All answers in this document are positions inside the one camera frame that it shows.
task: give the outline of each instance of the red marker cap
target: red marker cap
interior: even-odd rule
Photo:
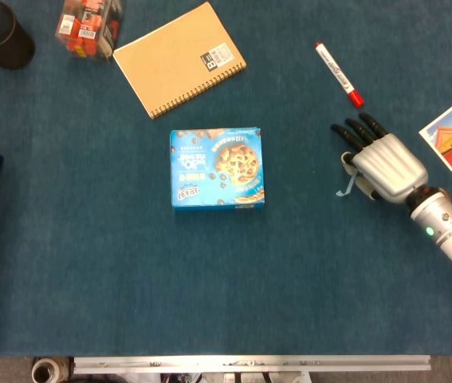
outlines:
[[[360,96],[360,93],[358,93],[356,89],[353,89],[350,93],[348,93],[348,98],[356,108],[362,108],[364,105],[364,99]]]

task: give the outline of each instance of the marker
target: marker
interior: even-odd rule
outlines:
[[[357,90],[353,88],[352,83],[344,75],[343,71],[337,65],[332,55],[324,47],[323,43],[319,41],[314,46],[316,48],[317,53],[320,55],[324,63],[330,69],[330,72],[333,73],[333,75],[336,77],[338,82],[343,87],[352,104],[354,104],[356,108],[362,107],[362,105],[364,105],[364,99],[360,96],[360,93],[358,93]]]

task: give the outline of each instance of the spiral notebook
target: spiral notebook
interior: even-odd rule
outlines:
[[[116,49],[114,58],[151,118],[246,67],[209,2]]]

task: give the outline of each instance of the robotic hand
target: robotic hand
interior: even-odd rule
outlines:
[[[362,174],[356,184],[370,198],[405,203],[410,208],[411,218],[452,260],[449,193],[426,185],[428,175],[424,165],[396,136],[368,114],[361,113],[359,117],[369,129],[356,120],[345,121],[358,136],[340,125],[331,126],[357,152],[342,155],[347,172],[351,175],[355,168]]]

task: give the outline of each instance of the notebook spiral binding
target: notebook spiral binding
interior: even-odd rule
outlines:
[[[222,73],[219,73],[217,76],[213,76],[210,80],[205,81],[201,85],[196,86],[195,88],[189,90],[188,92],[182,94],[181,96],[175,98],[174,100],[171,100],[167,102],[166,104],[159,106],[155,110],[151,111],[152,118],[156,118],[160,116],[161,114],[164,114],[168,112],[169,110],[175,108],[176,106],[182,104],[185,101],[190,100],[191,98],[197,96],[198,94],[208,90],[212,86],[218,84],[219,82],[224,81],[228,77],[233,76],[235,73],[243,70],[246,66],[241,62],[239,64],[236,64],[235,66],[229,68],[228,70],[225,70]]]

